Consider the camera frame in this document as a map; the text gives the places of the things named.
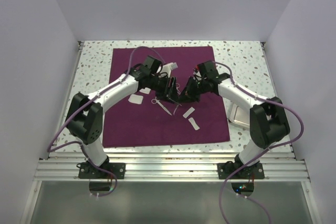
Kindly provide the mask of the white gauze pad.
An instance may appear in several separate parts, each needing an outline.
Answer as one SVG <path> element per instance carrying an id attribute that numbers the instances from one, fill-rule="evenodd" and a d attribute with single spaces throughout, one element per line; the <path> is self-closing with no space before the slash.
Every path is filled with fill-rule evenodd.
<path id="1" fill-rule="evenodd" d="M 142 95 L 132 94 L 129 96 L 128 101 L 132 104 L 140 105 L 143 102 L 143 98 L 144 97 Z"/>
<path id="2" fill-rule="evenodd" d="M 170 63 L 167 63 L 163 66 L 162 71 L 163 72 L 169 72 L 169 71 L 173 71 L 176 68 L 178 68 L 177 63 L 176 62 L 170 62 Z"/>
<path id="3" fill-rule="evenodd" d="M 143 93 L 143 94 L 149 94 L 151 92 L 151 89 L 149 88 L 144 88 L 144 89 L 140 89 L 139 92 Z"/>

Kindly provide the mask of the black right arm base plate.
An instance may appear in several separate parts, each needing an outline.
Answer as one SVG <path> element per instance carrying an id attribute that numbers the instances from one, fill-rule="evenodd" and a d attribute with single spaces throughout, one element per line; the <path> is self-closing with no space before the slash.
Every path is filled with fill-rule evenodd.
<path id="1" fill-rule="evenodd" d="M 217 164 L 219 179 L 264 179 L 264 169 L 262 163 L 258 162 L 252 166 L 240 168 L 236 162 L 225 162 Z"/>

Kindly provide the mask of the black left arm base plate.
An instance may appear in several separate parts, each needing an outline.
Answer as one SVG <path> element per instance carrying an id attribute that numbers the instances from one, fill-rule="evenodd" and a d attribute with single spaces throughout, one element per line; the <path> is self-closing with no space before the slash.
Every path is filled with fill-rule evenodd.
<path id="1" fill-rule="evenodd" d="M 78 178 L 80 179 L 124 179 L 125 163 L 104 163 L 96 168 L 89 162 L 76 165 L 79 168 Z"/>

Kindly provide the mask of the stainless steel tray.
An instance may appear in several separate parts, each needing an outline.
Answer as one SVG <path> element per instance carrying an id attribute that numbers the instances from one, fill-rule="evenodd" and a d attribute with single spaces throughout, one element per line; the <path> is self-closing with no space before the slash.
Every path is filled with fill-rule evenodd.
<path id="1" fill-rule="evenodd" d="M 248 112 L 244 111 L 234 103 L 230 108 L 228 120 L 231 124 L 242 127 L 243 129 L 248 130 L 250 128 Z"/>

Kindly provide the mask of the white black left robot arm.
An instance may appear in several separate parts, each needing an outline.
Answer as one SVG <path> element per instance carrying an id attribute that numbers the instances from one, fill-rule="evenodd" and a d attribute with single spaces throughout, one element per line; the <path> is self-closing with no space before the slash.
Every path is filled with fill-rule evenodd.
<path id="1" fill-rule="evenodd" d="M 104 88 L 88 95 L 79 92 L 73 96 L 65 127 L 81 144 L 92 164 L 90 171 L 97 178 L 104 178 L 109 172 L 108 157 L 100 140 L 104 114 L 124 98 L 146 88 L 155 91 L 157 100 L 176 103 L 176 78 L 171 75 L 176 68 L 174 62 L 163 64 L 147 57 L 144 63 L 130 67 Z"/>

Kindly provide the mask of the steel surgical scissors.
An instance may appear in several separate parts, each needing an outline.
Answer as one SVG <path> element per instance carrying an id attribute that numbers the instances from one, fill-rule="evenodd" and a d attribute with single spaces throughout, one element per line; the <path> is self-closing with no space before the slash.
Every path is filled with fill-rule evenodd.
<path id="1" fill-rule="evenodd" d="M 157 104 L 158 106 L 160 106 L 168 115 L 172 115 L 172 113 L 161 103 L 160 100 L 154 98 L 151 100 L 152 104 Z"/>

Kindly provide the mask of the white gauze roll lower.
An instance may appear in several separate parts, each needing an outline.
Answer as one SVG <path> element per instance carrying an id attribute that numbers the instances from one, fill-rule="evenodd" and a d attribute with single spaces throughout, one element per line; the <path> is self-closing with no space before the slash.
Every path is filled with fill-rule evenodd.
<path id="1" fill-rule="evenodd" d="M 200 127 L 199 125 L 196 123 L 194 118 L 188 118 L 188 121 L 190 122 L 191 126 L 193 127 L 194 130 L 199 130 Z"/>

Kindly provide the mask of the aluminium frame rail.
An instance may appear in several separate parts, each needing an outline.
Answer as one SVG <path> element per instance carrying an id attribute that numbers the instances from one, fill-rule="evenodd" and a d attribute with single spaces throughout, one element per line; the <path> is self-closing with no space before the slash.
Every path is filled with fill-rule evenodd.
<path id="1" fill-rule="evenodd" d="M 217 164 L 231 161 L 235 153 L 108 153 L 113 163 L 125 163 L 126 182 L 216 182 Z M 34 180 L 75 181 L 84 160 L 79 153 L 52 153 L 38 162 Z M 260 160 L 265 182 L 307 182 L 308 169 L 293 153 L 271 152 Z"/>

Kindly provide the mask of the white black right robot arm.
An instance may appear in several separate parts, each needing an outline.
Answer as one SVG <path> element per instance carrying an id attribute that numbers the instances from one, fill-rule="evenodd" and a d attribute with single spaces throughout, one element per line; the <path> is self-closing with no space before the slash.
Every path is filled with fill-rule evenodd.
<path id="1" fill-rule="evenodd" d="M 235 82 L 231 73 L 220 74 L 216 65 L 211 60 L 197 65 L 178 101 L 198 102 L 202 94 L 213 93 L 248 113 L 250 141 L 233 162 L 236 176 L 246 178 L 252 173 L 252 166 L 259 162 L 257 156 L 287 136 L 290 126 L 278 97 L 259 96 Z"/>

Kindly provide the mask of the white gauze roll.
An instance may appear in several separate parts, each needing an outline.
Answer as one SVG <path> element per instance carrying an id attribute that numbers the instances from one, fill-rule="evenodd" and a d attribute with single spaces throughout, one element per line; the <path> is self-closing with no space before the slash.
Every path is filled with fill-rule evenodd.
<path id="1" fill-rule="evenodd" d="M 193 107 L 190 107 L 184 114 L 183 114 L 183 118 L 187 119 L 193 112 L 195 111 L 195 109 Z"/>
<path id="2" fill-rule="evenodd" d="M 191 126 L 193 127 L 194 130 L 199 130 L 200 127 L 199 125 L 196 123 L 194 118 L 188 118 L 188 121 L 190 122 Z"/>

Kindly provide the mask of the white gauze roll upper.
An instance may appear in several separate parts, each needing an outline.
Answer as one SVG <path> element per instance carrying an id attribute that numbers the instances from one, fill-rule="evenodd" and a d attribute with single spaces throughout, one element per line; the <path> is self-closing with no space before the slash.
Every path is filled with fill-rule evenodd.
<path id="1" fill-rule="evenodd" d="M 190 107 L 184 114 L 183 114 L 183 118 L 187 119 L 193 112 L 195 111 L 195 109 L 193 107 Z"/>

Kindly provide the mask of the steel forceps with rings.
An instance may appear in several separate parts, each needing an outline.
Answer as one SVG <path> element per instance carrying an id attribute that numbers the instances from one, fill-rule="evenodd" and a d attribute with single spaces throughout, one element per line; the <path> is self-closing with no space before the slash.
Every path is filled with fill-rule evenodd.
<path id="1" fill-rule="evenodd" d="M 178 93 L 178 94 L 181 94 L 179 88 L 180 88 L 180 85 L 177 83 L 177 84 L 176 84 L 176 90 L 177 90 L 177 93 Z"/>

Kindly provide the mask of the purple cloth mat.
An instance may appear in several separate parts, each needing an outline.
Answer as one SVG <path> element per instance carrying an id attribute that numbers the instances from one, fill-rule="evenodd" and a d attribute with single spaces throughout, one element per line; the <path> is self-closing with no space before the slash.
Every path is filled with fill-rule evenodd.
<path id="1" fill-rule="evenodd" d="M 177 78 L 182 90 L 193 73 L 193 68 L 202 62 L 214 60 L 214 51 L 210 46 L 203 47 L 164 47 L 138 49 L 132 59 L 132 48 L 116 48 L 112 53 L 110 81 L 120 76 L 131 61 L 134 65 L 143 63 L 148 55 L 165 62 L 176 62 L 178 68 L 172 75 Z M 221 97 L 206 93 L 200 102 L 184 103 L 173 115 L 175 105 L 165 102 L 163 105 L 172 113 L 168 115 L 160 106 L 152 104 L 155 94 L 141 92 L 143 102 L 132 104 L 129 97 L 124 98 L 105 113 L 102 144 L 104 147 L 137 147 L 157 145 L 209 144 L 228 142 L 230 140 L 224 101 Z M 183 114 L 193 107 L 195 111 L 188 117 L 194 118 L 199 130 L 194 130 L 188 118 Z"/>

